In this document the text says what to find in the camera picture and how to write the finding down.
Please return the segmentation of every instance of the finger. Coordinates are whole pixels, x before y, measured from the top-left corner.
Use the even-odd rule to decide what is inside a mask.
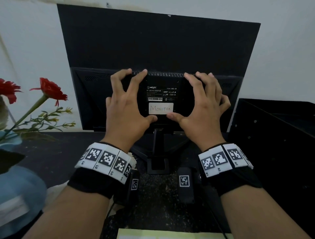
[[[108,107],[110,106],[111,102],[112,102],[112,98],[111,97],[107,97],[106,98],[106,109],[108,109]]]
[[[218,104],[220,104],[221,95],[222,95],[222,88],[221,88],[218,80],[215,78],[215,76],[212,73],[209,73],[208,76],[210,76],[215,82],[215,101]]]
[[[157,120],[158,120],[158,117],[157,117],[156,115],[153,115],[153,114],[152,114],[152,115],[147,116],[147,117],[146,117],[146,120],[149,122],[149,124],[151,124],[151,123],[157,121]]]
[[[131,74],[132,70],[129,68],[128,70],[120,70],[115,74],[111,75],[111,83],[113,88],[113,95],[119,95],[123,93],[123,85],[121,84],[121,80],[126,77],[126,75]]]
[[[204,91],[209,99],[215,99],[215,81],[206,73],[196,72],[196,76],[199,77],[206,85]]]
[[[184,77],[189,81],[190,85],[192,86],[195,96],[195,102],[201,102],[204,98],[206,98],[206,93],[204,92],[202,82],[200,80],[188,73],[185,73]]]
[[[219,106],[221,114],[223,114],[228,108],[230,108],[230,106],[231,103],[229,97],[226,95],[222,95],[222,104]]]
[[[166,117],[169,118],[170,120],[177,122],[177,123],[180,123],[182,121],[182,119],[185,118],[181,114],[174,113],[174,112],[167,113]]]
[[[133,96],[137,96],[139,84],[146,77],[148,71],[144,69],[142,72],[138,73],[136,76],[131,78],[127,93]]]

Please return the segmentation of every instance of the flower stem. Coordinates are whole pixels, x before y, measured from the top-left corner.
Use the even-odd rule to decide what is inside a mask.
[[[27,116],[29,116],[34,110],[40,107],[48,97],[43,94],[43,96],[13,125],[13,127],[5,132],[5,134],[0,138],[3,140],[14,128],[16,128]]]

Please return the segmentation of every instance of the hand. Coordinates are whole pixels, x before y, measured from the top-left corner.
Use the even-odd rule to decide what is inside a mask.
[[[166,116],[179,123],[186,136],[193,141],[201,151],[219,144],[225,140],[220,130],[220,117],[231,106],[229,98],[222,95],[222,89],[218,80],[212,73],[196,72],[206,85],[203,89],[202,82],[193,75],[184,74],[193,87],[195,95],[195,107],[188,117],[178,113],[168,113]]]
[[[111,76],[113,95],[106,98],[106,134],[101,141],[110,143],[126,153],[142,137],[150,124],[158,120],[156,115],[143,117],[138,109],[139,84],[147,73],[147,70],[143,70],[131,78],[127,92],[123,90],[121,80],[131,74],[131,69],[118,71]]]

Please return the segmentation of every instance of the red flower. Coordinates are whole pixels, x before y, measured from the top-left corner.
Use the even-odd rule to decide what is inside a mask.
[[[5,81],[0,78],[0,95],[6,96],[10,104],[16,102],[15,92],[22,92],[18,89],[21,89],[21,87],[14,84],[14,82]]]
[[[48,98],[57,100],[55,106],[59,106],[59,100],[68,100],[68,96],[62,93],[61,88],[56,83],[49,81],[47,78],[40,79],[40,88],[32,88],[30,90],[42,90]]]

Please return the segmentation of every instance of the barcode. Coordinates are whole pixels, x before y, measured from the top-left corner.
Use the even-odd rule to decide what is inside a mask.
[[[148,97],[148,101],[163,101],[163,98],[151,98],[151,97]]]

